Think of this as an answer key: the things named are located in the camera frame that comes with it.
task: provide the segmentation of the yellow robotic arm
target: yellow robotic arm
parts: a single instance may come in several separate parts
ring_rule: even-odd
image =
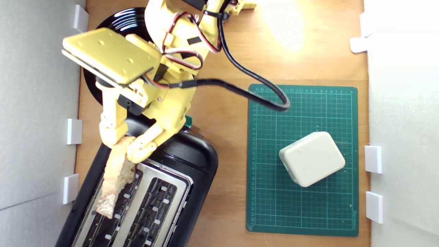
[[[255,7],[246,0],[231,2],[225,11],[232,15]],[[168,0],[150,0],[145,23],[153,42],[133,34],[123,37],[107,28],[63,40],[63,54],[103,80],[96,86],[103,95],[99,130],[106,146],[112,148],[126,135],[127,109],[156,119],[128,146],[126,157],[133,163],[148,158],[183,127],[196,88],[170,87],[192,80],[209,52],[220,50],[214,42],[220,17],[216,14],[223,3],[209,0],[199,20],[199,16],[178,10]],[[167,70],[154,81],[160,66]]]

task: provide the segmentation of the cutting mat grid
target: cutting mat grid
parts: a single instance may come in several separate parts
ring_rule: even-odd
[[[291,109],[287,112],[249,103],[251,150],[247,228],[264,232],[356,236],[358,130],[355,88],[281,88],[291,100]],[[279,102],[263,85],[255,84],[250,89]],[[346,165],[335,174],[303,188],[292,181],[278,152],[314,131],[331,134]]]

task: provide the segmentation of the robotic arm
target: robotic arm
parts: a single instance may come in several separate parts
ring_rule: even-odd
[[[246,0],[185,2],[197,8],[202,6],[201,20],[198,15],[178,10],[169,0],[148,2],[145,23],[153,42],[134,34],[123,37],[106,28],[63,40],[63,54],[99,78],[96,86],[103,95],[99,130],[106,146],[112,148],[126,135],[127,110],[156,119],[151,128],[128,146],[126,157],[133,163],[148,158],[182,128],[197,86],[223,86],[273,109],[289,108],[288,98],[277,86],[245,68],[238,67],[273,89],[284,104],[268,102],[218,79],[194,79],[209,52],[219,52],[222,47],[226,51],[222,22],[229,13],[237,15],[255,4]],[[228,50],[226,55],[237,63]]]

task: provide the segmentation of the wooden table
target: wooden table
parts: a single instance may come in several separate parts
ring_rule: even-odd
[[[301,236],[247,232],[245,188],[247,100],[218,87],[202,87],[189,114],[201,134],[218,152],[219,167],[188,246],[370,246],[371,223],[365,216],[363,146],[368,144],[368,75],[365,54],[352,54],[349,39],[360,34],[362,1],[259,0],[259,6],[233,17],[225,27],[235,58],[277,84],[355,86],[359,97],[360,234],[358,237]],[[89,29],[143,0],[88,0]],[[200,78],[218,77],[247,88],[254,83],[234,68],[224,53],[209,55]],[[80,182],[101,143],[99,115],[84,81],[81,82],[79,118],[83,143],[78,146],[76,173]]]

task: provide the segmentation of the white bracket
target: white bracket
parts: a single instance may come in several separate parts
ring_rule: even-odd
[[[67,121],[67,144],[82,143],[82,120],[71,119]]]
[[[360,14],[360,31],[361,37],[353,37],[349,40],[351,51],[353,53],[359,53],[367,51],[369,46],[367,43],[367,37],[373,33],[375,29],[374,18],[369,12],[365,11]]]
[[[75,6],[75,19],[73,21],[73,28],[79,33],[85,33],[88,30],[89,15],[79,4]]]
[[[383,223],[383,196],[366,191],[366,217],[379,224]]]
[[[78,195],[79,175],[73,174],[64,177],[64,190],[62,197],[62,204],[67,204],[73,201]]]
[[[378,174],[383,173],[380,146],[365,146],[364,161],[366,171]]]

